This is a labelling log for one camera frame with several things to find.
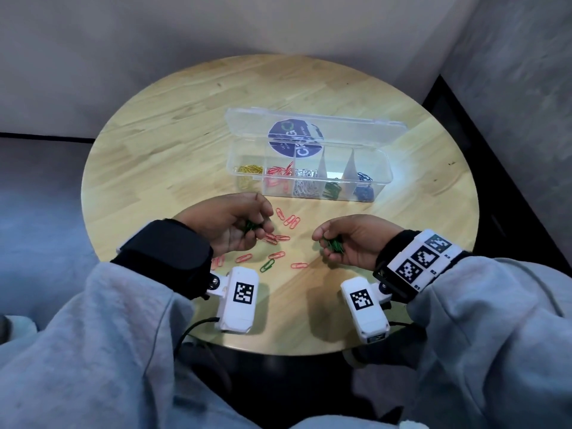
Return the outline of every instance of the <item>concrete wall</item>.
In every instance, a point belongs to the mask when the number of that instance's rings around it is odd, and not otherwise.
[[[481,0],[442,75],[572,262],[572,0]]]
[[[298,53],[422,101],[478,0],[0,0],[0,131],[95,137],[206,60]]]

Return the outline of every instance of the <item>tabletop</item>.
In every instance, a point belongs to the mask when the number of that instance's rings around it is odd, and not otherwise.
[[[371,273],[327,264],[310,236],[324,221],[354,213],[386,218],[408,229],[431,228],[472,249],[479,221],[475,183],[459,147],[416,101],[340,64],[310,57],[247,55],[202,63],[148,86],[123,105],[97,137],[82,180],[82,210],[102,261],[147,222],[172,217],[215,195],[236,191],[227,173],[232,138],[224,119],[229,107],[264,107],[296,113],[390,119],[409,132],[383,150],[394,180],[373,203],[269,197],[294,229],[273,217],[276,233],[290,241],[257,243],[241,264],[257,270],[270,253],[285,251],[260,274],[254,325],[247,335],[193,330],[196,337],[235,349],[271,355],[312,355],[359,344],[340,284]],[[218,273],[236,265],[228,253]],[[291,269],[307,262],[305,269]],[[196,300],[193,320],[216,314],[218,300]],[[410,321],[392,303],[388,319]]]

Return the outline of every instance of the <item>label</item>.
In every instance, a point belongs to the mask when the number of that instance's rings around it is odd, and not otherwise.
[[[275,123],[268,132],[268,138],[296,141],[296,144],[277,141],[271,141],[269,144],[285,157],[306,158],[321,151],[318,142],[323,140],[324,136],[316,125],[308,124],[304,120],[287,119]]]

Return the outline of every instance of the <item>plastic box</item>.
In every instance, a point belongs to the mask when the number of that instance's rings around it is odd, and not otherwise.
[[[407,132],[402,122],[265,108],[229,108],[225,119],[237,188],[280,197],[373,202],[393,180],[379,148]]]

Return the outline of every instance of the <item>open lid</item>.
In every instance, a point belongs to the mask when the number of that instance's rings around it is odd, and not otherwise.
[[[229,108],[225,119],[235,136],[295,141],[324,139],[330,143],[373,147],[391,144],[408,131],[402,122],[289,113],[258,107]]]

